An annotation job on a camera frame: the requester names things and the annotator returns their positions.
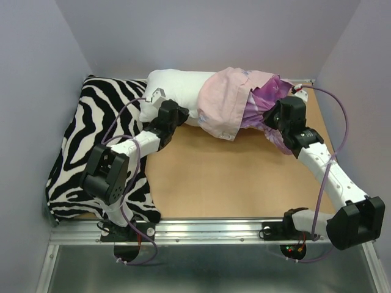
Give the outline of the white pillow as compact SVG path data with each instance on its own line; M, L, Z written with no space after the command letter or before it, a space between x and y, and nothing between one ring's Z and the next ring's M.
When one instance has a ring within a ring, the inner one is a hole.
M189 110L187 125L198 126L197 99L200 89L213 72L181 71L174 69L155 70L147 77L144 98L150 98L156 89L163 89L166 99L175 101Z

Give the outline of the pink printed pillowcase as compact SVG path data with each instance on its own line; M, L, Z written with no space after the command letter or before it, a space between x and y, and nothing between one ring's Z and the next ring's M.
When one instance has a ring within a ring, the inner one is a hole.
M266 126L262 114L288 96L292 87L278 74L226 68L208 78L200 89L198 125L210 135L229 141L240 129L257 129L283 154L291 155L280 132Z

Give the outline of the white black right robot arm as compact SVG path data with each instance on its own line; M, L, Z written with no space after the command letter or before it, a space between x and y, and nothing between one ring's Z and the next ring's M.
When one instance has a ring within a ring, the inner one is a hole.
M336 210L335 214L307 208L290 209L271 234L295 238L302 232L328 238L345 250L380 237L386 209L379 197L370 197L353 183L335 162L323 138L306 125L306 105L296 96L287 96L263 115L267 126L280 132L285 146L320 182Z

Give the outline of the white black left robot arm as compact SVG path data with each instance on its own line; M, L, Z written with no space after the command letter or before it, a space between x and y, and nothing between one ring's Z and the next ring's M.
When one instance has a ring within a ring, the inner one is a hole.
M126 140L121 143L109 146L108 141L103 141L92 148L79 185L115 224L115 234L121 240L128 241L136 233L125 194L140 169L141 159L162 150L188 118L187 108L171 99L164 100L158 116L135 137L124 135Z

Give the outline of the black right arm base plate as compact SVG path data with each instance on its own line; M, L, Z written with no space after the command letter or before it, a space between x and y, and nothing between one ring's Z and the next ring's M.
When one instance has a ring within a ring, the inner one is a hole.
M284 221L263 222L258 236L265 241L298 241L311 239L309 232L297 230L293 224Z

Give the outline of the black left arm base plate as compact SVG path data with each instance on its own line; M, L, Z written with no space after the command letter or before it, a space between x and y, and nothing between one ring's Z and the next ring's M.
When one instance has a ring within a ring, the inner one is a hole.
M147 230L155 230L156 225L149 222L135 222L136 228L144 234L147 234ZM137 242L139 239L130 226L121 227L113 224L110 221L100 220L97 223L97 228L101 230L100 241L101 242Z

